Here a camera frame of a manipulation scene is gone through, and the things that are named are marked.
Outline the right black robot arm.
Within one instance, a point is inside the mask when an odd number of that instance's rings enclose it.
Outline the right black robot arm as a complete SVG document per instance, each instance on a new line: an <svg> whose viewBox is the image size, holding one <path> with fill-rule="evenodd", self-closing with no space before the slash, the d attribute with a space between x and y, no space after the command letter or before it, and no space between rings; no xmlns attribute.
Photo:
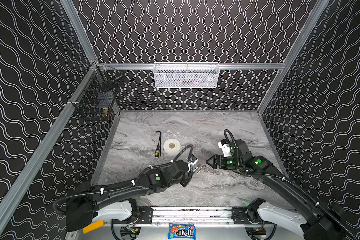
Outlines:
<svg viewBox="0 0 360 240"><path fill-rule="evenodd" d="M232 132L224 130L224 139L218 143L222 155L213 155L207 164L213 169L232 171L251 177L271 188L296 210L296 213L271 206L257 198L245 211L253 224L271 222L305 240L343 240L357 237L347 228L344 209L337 204L322 204L302 187L283 175L272 162L263 156L253 156L243 140L236 140Z"/></svg>

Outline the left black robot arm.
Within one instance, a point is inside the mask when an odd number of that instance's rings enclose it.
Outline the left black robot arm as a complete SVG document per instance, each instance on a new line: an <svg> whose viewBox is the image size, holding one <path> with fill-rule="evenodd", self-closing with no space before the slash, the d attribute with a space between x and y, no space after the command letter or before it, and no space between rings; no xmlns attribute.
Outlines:
<svg viewBox="0 0 360 240"><path fill-rule="evenodd" d="M98 221L135 222L140 216L137 197L161 193L176 184L186 187L191 181L197 158L189 153L185 161L180 160L186 150L192 151L193 145L184 147L169 163L149 166L131 180L100 186L84 182L73 194L57 199L53 209L66 217L69 232Z"/></svg>

